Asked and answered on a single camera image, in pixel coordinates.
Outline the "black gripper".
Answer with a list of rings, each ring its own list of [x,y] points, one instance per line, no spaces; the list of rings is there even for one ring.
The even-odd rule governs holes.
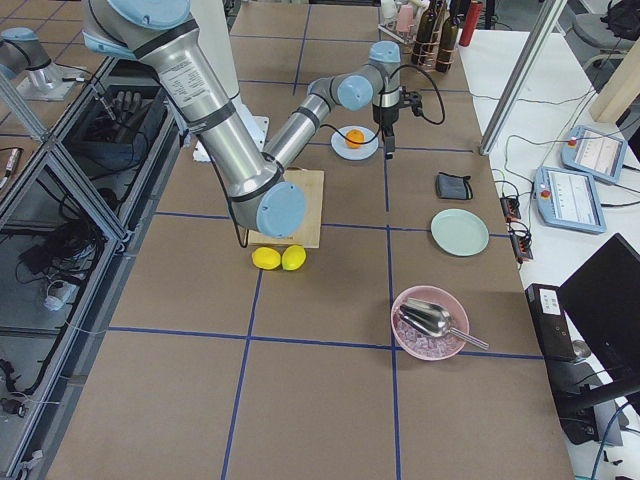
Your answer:
[[[382,93],[379,99],[372,103],[373,119],[382,133],[385,154],[395,152],[394,124],[399,120],[400,110],[404,108],[410,108],[414,116],[421,117],[422,95],[417,91],[407,91],[405,87],[399,87]]]

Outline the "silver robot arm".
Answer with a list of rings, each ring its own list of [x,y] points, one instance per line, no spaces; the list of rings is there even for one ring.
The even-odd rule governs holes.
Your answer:
[[[220,1],[86,1],[88,49],[151,67],[191,133],[227,182],[228,209],[242,227],[273,238],[292,235],[306,209],[286,168],[336,106],[373,107],[385,147],[400,105],[399,47],[379,41],[358,70],[320,78],[287,122],[259,147],[238,112],[238,84]]]
[[[15,79],[24,71],[39,71],[52,63],[36,33],[27,27],[1,32],[1,74]]]

